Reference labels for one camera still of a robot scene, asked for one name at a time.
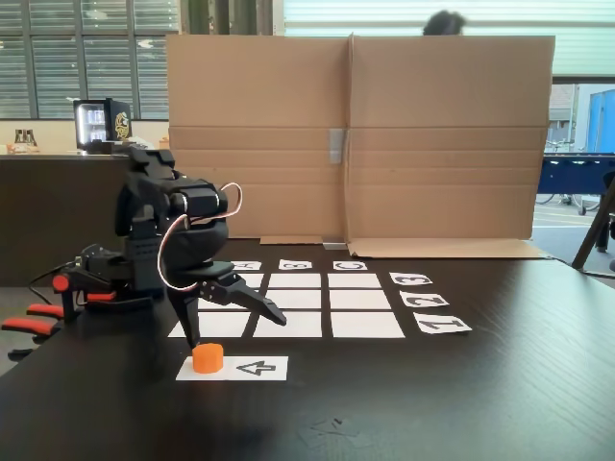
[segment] orange block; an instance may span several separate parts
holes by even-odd
[[[224,350],[221,344],[199,344],[192,350],[192,368],[196,373],[216,373],[224,365]]]

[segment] cardboard backdrop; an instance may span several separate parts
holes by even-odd
[[[553,37],[169,36],[177,167],[238,182],[232,236],[532,257]]]

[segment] table surface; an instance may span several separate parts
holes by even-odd
[[[347,252],[232,241],[221,259],[333,272]],[[0,377],[3,460],[615,459],[615,292],[552,260],[366,260],[406,338],[217,340],[227,355],[287,355],[286,381],[176,381],[189,355],[166,303],[84,313]],[[473,331],[428,335],[388,272],[417,273]],[[24,291],[24,307],[34,300]],[[349,437],[302,434],[321,420]]]

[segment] window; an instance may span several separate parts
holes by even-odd
[[[141,37],[136,43],[142,118],[167,118],[166,46],[164,38]]]
[[[177,3],[174,0],[133,0],[136,31],[177,30]]]
[[[0,33],[21,30],[21,2],[7,0],[0,2]]]
[[[37,83],[38,116],[71,118],[72,99],[79,99],[77,44],[72,38],[32,40]]]
[[[128,19],[125,0],[81,0],[85,31],[126,31]]]
[[[113,98],[167,119],[177,1],[1,0],[0,118],[73,118],[73,99]]]
[[[33,30],[74,31],[73,0],[30,0],[30,27]]]
[[[88,38],[85,40],[85,48],[88,99],[113,98],[132,104],[128,39]]]
[[[0,117],[30,118],[26,58],[21,38],[0,37]]]
[[[287,36],[419,36],[443,9],[467,36],[555,36],[555,76],[615,76],[613,0],[283,0],[282,24]]]

